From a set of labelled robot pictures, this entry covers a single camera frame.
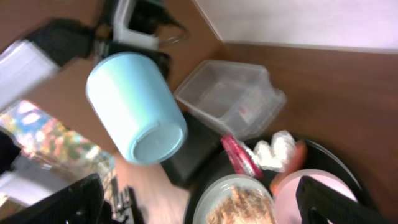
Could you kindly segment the orange carrot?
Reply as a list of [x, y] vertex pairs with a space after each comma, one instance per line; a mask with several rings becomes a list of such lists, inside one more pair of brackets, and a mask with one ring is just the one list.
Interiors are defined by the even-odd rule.
[[273, 195], [277, 194], [278, 185], [290, 174], [300, 170], [307, 157], [307, 146], [304, 141], [296, 142], [294, 155], [285, 167], [283, 173], [277, 174], [270, 184], [270, 190]]

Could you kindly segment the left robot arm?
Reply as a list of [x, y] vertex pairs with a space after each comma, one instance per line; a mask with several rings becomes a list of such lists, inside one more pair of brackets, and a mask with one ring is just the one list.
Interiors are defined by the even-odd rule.
[[75, 58], [138, 52], [167, 75], [170, 57], [159, 49], [189, 35], [162, 1], [104, 1], [93, 27], [76, 19], [51, 19], [1, 50], [1, 108], [21, 99]]

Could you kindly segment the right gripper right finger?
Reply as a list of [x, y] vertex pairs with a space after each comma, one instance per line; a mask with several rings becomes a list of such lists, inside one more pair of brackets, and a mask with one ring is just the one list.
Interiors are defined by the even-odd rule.
[[391, 224], [380, 213], [340, 194], [309, 176], [301, 177], [296, 190], [302, 224]]

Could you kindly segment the light blue cup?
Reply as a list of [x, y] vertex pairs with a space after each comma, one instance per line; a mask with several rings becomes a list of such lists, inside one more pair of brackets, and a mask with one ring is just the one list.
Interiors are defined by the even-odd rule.
[[145, 55], [123, 52], [100, 61], [87, 79], [86, 96], [130, 163], [160, 163], [187, 138], [186, 121], [167, 82]]

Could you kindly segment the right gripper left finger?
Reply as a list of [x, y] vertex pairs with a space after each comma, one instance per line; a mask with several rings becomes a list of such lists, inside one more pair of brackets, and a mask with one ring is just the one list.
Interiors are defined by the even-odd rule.
[[103, 203], [104, 188], [100, 176], [90, 174], [1, 220], [1, 224], [95, 224], [100, 219]]

